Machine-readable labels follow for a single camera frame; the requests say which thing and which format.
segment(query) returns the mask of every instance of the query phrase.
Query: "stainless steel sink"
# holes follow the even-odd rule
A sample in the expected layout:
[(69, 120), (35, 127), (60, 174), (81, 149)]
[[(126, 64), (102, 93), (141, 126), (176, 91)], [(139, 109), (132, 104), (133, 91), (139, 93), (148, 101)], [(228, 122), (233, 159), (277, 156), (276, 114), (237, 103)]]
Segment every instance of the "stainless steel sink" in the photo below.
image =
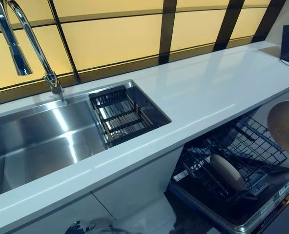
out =
[(132, 81), (6, 113), (0, 116), (0, 194), (114, 146), (104, 136), (91, 97), (122, 86), (140, 108), (139, 116), (152, 123), (125, 141), (170, 122)]

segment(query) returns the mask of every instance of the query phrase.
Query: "floor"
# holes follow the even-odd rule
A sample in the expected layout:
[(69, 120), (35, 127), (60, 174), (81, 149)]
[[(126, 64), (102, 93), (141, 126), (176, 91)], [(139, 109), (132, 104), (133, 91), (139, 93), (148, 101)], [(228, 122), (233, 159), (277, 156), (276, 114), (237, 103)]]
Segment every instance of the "floor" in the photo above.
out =
[(137, 214), (116, 222), (114, 228), (117, 230), (114, 233), (118, 234), (219, 233), (168, 191)]

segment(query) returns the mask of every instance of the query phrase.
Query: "dish drying rack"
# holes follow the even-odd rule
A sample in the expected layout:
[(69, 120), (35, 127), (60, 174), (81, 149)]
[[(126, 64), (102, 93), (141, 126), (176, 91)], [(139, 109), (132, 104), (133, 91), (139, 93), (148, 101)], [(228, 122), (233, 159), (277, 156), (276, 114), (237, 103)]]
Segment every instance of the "dish drying rack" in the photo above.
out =
[(97, 112), (103, 139), (109, 147), (137, 137), (153, 127), (152, 121), (129, 97), (125, 86), (90, 94), (89, 97)]
[[(186, 176), (204, 184), (222, 202), (236, 201), (249, 195), (260, 174), (268, 174), (287, 157), (263, 125), (243, 115), (187, 143), (173, 173), (173, 180)], [(211, 155), (222, 156), (243, 177), (247, 190), (231, 188), (209, 163)]]

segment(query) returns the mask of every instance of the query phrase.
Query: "backsplash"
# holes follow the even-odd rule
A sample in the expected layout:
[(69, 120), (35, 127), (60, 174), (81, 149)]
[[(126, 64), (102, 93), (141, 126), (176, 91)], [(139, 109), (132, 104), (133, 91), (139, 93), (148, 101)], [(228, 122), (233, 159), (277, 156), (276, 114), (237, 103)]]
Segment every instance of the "backsplash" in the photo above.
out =
[[(264, 40), (284, 2), (17, 0), (63, 87)], [(16, 74), (0, 32), (0, 103), (49, 90), (10, 7), (8, 15), (33, 74)]]

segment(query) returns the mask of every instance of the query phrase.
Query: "faucet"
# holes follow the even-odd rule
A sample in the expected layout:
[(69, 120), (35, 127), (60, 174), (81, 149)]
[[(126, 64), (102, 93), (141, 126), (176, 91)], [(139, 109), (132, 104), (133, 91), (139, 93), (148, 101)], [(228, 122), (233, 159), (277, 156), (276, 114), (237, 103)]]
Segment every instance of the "faucet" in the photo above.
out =
[(64, 101), (62, 94), (63, 88), (55, 72), (52, 71), (24, 12), (14, 0), (0, 0), (0, 29), (9, 46), (12, 60), (17, 70), (17, 74), (19, 76), (25, 76), (32, 74), (33, 72), (28, 65), (28, 62), (19, 46), (16, 37), (14, 36), (8, 19), (7, 5), (10, 6), (10, 8), (14, 11), (15, 15), (18, 17), (24, 31), (27, 34), (28, 39), (30, 40), (39, 60), (41, 61), (41, 64), (45, 70), (45, 75), (43, 76), (43, 79), (50, 86), (51, 92), (53, 94), (59, 95), (61, 100)]

